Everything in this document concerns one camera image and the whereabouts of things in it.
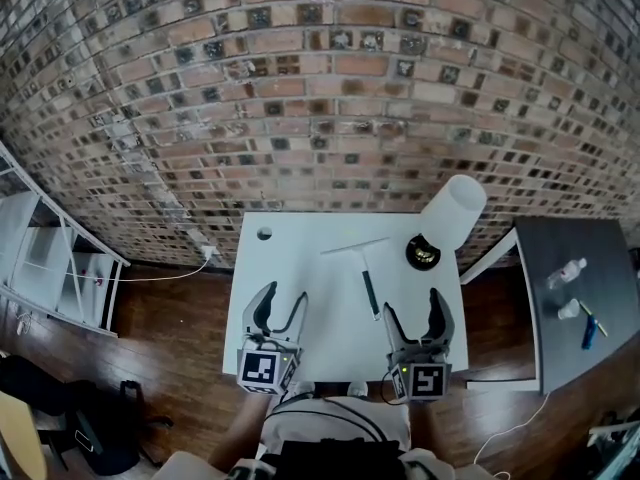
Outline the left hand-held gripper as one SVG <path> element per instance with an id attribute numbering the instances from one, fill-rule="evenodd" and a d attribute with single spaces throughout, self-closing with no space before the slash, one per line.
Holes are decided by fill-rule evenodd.
<path id="1" fill-rule="evenodd" d="M 286 324 L 269 336 L 268 320 L 277 282 L 261 288 L 243 311 L 242 348 L 238 350 L 237 384 L 249 393 L 282 395 L 287 392 L 300 364 L 303 349 L 299 341 L 308 307 L 308 294 L 296 300 Z"/>

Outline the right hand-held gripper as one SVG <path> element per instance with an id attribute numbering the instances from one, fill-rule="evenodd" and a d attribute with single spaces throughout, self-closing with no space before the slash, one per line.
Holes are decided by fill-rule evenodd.
<path id="1" fill-rule="evenodd" d="M 431 288 L 429 300 L 429 329 L 422 342 L 438 346 L 413 344 L 395 310 L 388 303 L 383 307 L 382 318 L 392 351 L 387 360 L 397 401 L 436 401 L 448 389 L 452 365 L 446 362 L 447 351 L 441 346 L 450 345 L 454 320 L 439 290 Z"/>

